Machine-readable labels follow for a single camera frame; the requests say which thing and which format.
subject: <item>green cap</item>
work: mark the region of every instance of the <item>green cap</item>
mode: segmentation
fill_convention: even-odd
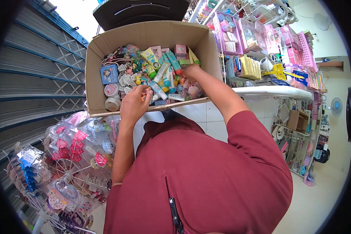
[[[148,77],[150,77],[150,79],[152,80],[156,76],[156,74],[156,72],[148,73]]]

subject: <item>red shirt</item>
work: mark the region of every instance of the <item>red shirt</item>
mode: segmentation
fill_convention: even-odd
[[[251,111],[228,122],[228,143],[195,122],[148,122],[137,158],[107,199],[104,234],[271,233],[290,206],[290,170]]]

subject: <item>hand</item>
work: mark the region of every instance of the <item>hand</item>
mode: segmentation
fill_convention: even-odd
[[[184,69],[183,69],[183,73],[186,76],[187,79],[189,79],[189,81],[195,81],[195,77],[197,76],[198,71],[201,70],[201,68],[199,67],[199,64],[197,63],[193,63],[190,65],[187,65]]]
[[[134,128],[136,122],[143,116],[150,105],[153,91],[145,92],[146,85],[135,86],[123,99],[120,109],[121,123],[129,128]]]

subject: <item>pink basket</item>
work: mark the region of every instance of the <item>pink basket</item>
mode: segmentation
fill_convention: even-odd
[[[226,16],[225,14],[221,14],[221,13],[217,13],[216,12],[215,16],[213,17],[213,25],[215,27],[215,29],[214,29],[215,32],[214,33],[215,33],[215,36],[216,36],[217,49],[219,50],[220,53],[223,53],[224,55],[233,55],[233,56],[242,55],[243,54],[243,48],[242,48],[242,44],[241,44],[241,38],[240,38],[240,36],[238,34],[237,25],[235,23],[234,17],[229,15],[230,17],[233,18],[233,22],[234,22],[235,27],[232,29],[232,31],[233,31],[233,34],[235,35],[235,37],[238,40],[238,43],[235,43],[236,52],[226,51],[225,50],[225,47],[224,47],[225,42],[223,40],[222,30],[221,30],[221,25],[220,25],[220,21],[219,21],[218,15]]]
[[[303,49],[302,64],[309,66],[312,72],[317,72],[316,62],[308,46],[307,40],[305,39],[304,33],[300,32],[298,33],[298,36],[299,36],[300,44]]]

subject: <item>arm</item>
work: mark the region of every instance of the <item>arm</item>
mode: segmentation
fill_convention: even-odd
[[[250,110],[246,103],[222,81],[203,71],[197,64],[183,69],[188,79],[196,80],[221,112],[225,124],[238,112]]]
[[[134,87],[122,100],[121,123],[112,167],[112,183],[122,182],[127,171],[134,163],[132,132],[135,123],[142,117],[150,104],[153,91],[147,91],[146,99],[143,102],[141,100],[143,91],[147,87],[146,85]]]

